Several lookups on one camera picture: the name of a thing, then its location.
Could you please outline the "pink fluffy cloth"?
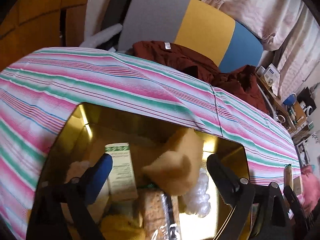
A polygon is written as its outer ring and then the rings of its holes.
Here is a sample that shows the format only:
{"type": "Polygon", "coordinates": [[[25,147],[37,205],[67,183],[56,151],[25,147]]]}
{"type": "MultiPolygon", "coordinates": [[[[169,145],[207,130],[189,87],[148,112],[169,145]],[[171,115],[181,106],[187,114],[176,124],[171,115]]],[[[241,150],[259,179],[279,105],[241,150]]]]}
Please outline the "pink fluffy cloth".
{"type": "Polygon", "coordinates": [[[306,165],[302,168],[301,179],[303,192],[299,201],[308,215],[316,207],[319,201],[319,179],[313,174],[311,165],[306,165]]]}

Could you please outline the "green carton box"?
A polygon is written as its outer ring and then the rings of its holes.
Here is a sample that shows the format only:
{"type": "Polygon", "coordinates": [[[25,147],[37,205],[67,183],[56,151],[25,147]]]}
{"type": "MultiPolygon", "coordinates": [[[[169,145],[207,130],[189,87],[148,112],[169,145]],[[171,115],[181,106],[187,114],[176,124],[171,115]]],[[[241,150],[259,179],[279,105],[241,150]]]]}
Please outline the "green carton box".
{"type": "Polygon", "coordinates": [[[138,198],[135,173],[128,142],[105,145],[105,153],[112,157],[108,188],[114,202],[138,198]]]}

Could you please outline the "striped pink green bedsheet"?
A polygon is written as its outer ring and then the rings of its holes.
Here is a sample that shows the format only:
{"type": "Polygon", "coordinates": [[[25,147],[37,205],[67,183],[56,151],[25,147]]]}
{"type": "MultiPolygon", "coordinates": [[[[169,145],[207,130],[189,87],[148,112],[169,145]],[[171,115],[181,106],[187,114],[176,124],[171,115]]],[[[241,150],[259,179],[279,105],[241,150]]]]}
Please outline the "striped pink green bedsheet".
{"type": "Polygon", "coordinates": [[[50,47],[1,71],[1,217],[25,239],[48,152],[77,105],[94,103],[241,143],[255,184],[283,185],[300,165],[287,130],[264,112],[167,66],[99,49],[50,47]]]}

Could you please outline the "orange sponge block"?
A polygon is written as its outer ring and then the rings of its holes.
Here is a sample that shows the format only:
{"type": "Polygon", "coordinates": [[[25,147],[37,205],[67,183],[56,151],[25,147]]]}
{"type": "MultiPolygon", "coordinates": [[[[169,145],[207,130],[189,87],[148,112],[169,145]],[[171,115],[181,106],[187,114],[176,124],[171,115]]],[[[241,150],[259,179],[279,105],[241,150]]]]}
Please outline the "orange sponge block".
{"type": "Polygon", "coordinates": [[[163,146],[163,153],[142,172],[162,191],[182,196],[199,178],[204,140],[192,128],[176,131],[163,146]]]}
{"type": "Polygon", "coordinates": [[[100,231],[105,239],[146,239],[145,231],[124,215],[110,215],[102,219],[100,231]]]}

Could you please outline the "cluttered wooden side table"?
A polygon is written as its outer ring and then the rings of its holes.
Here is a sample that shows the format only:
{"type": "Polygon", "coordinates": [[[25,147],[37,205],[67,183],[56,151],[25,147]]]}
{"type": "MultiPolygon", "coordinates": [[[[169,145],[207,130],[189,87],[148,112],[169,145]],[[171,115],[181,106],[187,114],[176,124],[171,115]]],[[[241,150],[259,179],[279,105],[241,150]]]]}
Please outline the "cluttered wooden side table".
{"type": "Polygon", "coordinates": [[[295,101],[292,105],[285,105],[273,92],[272,87],[264,79],[265,68],[257,67],[258,88],[266,102],[270,116],[284,126],[295,143],[309,136],[309,126],[306,113],[301,105],[295,101]]]}

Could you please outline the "wooden wardrobe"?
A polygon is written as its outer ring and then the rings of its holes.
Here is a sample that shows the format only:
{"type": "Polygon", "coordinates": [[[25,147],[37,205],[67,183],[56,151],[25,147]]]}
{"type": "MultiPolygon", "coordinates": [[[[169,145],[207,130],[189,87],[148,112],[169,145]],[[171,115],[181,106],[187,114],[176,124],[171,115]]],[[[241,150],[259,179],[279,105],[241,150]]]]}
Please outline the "wooden wardrobe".
{"type": "Polygon", "coordinates": [[[88,0],[17,0],[1,23],[1,69],[44,47],[84,40],[88,0]]]}

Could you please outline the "white plastic bag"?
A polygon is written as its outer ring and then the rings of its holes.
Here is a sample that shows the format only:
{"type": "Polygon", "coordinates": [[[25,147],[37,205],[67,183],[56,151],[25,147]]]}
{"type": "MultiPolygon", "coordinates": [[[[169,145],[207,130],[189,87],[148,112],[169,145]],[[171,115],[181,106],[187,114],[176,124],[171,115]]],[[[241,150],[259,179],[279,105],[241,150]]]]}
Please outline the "white plastic bag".
{"type": "Polygon", "coordinates": [[[182,195],[184,212],[188,215],[206,217],[210,212],[210,195],[207,194],[209,178],[204,168],[200,168],[196,185],[182,195]]]}

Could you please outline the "beige knitted sock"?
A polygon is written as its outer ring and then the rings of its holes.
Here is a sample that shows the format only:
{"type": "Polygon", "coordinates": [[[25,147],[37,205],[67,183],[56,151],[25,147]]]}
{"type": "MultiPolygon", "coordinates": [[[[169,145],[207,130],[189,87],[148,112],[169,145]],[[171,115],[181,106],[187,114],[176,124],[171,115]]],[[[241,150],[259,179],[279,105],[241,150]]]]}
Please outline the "beige knitted sock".
{"type": "Polygon", "coordinates": [[[74,177],[80,178],[89,167],[91,167],[91,163],[87,160],[71,163],[66,174],[65,183],[68,183],[74,177]]]}

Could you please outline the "beige floral curtain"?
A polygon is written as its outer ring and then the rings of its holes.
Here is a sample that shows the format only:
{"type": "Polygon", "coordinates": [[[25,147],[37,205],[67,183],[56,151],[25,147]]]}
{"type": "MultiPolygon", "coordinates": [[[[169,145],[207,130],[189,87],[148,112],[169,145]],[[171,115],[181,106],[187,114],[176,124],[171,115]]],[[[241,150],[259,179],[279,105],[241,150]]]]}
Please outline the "beige floral curtain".
{"type": "Polygon", "coordinates": [[[282,100],[298,90],[319,64],[319,25],[302,0],[202,0],[246,26],[274,51],[282,100]]]}

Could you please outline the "blue round container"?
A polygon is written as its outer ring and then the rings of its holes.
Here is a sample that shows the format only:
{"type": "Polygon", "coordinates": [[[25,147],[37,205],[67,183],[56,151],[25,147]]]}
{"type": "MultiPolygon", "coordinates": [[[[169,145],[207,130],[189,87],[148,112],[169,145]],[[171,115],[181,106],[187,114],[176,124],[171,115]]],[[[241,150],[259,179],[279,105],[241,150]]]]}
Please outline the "blue round container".
{"type": "Polygon", "coordinates": [[[292,106],[292,105],[295,104],[296,100],[297,100],[297,94],[296,94],[296,93],[291,93],[291,94],[287,97],[287,99],[284,100],[283,104],[284,104],[285,106],[292,106]]]}

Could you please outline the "white medicine box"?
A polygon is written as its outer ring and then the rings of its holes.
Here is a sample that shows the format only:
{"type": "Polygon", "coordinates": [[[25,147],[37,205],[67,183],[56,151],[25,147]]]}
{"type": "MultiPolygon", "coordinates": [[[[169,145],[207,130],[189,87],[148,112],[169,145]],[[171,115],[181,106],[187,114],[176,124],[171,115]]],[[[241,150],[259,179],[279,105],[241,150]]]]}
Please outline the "white medicine box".
{"type": "Polygon", "coordinates": [[[265,70],[263,74],[264,80],[269,87],[271,87],[275,82],[278,82],[280,79],[280,72],[277,68],[271,63],[265,70]]]}

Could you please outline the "gold metal tray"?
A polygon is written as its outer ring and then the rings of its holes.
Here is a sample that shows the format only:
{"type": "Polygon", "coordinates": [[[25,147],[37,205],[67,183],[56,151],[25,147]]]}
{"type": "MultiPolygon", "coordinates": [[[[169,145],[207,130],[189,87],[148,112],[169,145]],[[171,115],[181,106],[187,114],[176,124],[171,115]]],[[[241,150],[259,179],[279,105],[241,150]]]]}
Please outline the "gold metal tray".
{"type": "MultiPolygon", "coordinates": [[[[79,104],[69,116],[52,146],[49,147],[47,160],[39,178],[26,239],[49,239],[45,236],[46,233],[38,234],[40,225],[47,222],[48,215],[43,215],[39,219],[34,218],[41,184],[64,183],[71,163],[88,160],[94,165],[105,152],[105,145],[128,142],[136,185],[147,186],[151,181],[144,177],[142,167],[157,159],[167,140],[184,126],[186,125],[91,103],[79,104]]],[[[216,153],[221,163],[232,170],[236,176],[250,180],[246,153],[242,144],[212,135],[212,132],[196,131],[196,133],[204,140],[202,158],[204,169],[206,169],[208,156],[216,153]]],[[[207,193],[210,195],[210,213],[200,218],[197,215],[180,212],[182,239],[213,239],[231,211],[231,207],[220,197],[212,178],[208,176],[207,193]]]]}

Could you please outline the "maroon cloth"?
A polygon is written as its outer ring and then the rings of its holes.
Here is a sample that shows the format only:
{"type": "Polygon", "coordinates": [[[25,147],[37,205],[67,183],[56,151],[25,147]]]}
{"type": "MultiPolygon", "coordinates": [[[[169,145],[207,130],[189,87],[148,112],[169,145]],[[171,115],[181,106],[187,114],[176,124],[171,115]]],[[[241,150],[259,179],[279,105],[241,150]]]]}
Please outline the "maroon cloth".
{"type": "Polygon", "coordinates": [[[268,114],[265,99],[258,88],[255,67],[251,65],[223,73],[208,57],[187,47],[162,41],[136,42],[132,52],[135,57],[174,68],[213,87],[221,88],[268,114]]]}

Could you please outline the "black rolled mat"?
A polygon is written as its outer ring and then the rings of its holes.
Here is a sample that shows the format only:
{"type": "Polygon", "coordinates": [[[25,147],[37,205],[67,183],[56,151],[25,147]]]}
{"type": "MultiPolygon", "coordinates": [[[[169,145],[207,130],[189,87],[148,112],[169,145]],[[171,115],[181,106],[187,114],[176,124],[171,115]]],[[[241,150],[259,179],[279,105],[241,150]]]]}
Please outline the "black rolled mat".
{"type": "Polygon", "coordinates": [[[132,0],[110,0],[101,24],[101,30],[118,23],[123,24],[131,1],[132,0]]]}

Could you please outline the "grey yellow blue headboard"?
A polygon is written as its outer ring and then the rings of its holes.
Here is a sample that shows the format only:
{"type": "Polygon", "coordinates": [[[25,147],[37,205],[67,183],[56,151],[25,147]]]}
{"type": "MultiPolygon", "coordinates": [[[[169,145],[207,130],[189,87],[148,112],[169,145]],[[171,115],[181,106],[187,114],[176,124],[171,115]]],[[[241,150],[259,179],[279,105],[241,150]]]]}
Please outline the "grey yellow blue headboard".
{"type": "Polygon", "coordinates": [[[242,24],[199,0],[132,0],[118,42],[128,51],[139,41],[178,44],[211,59],[222,72],[258,66],[260,41],[242,24]]]}

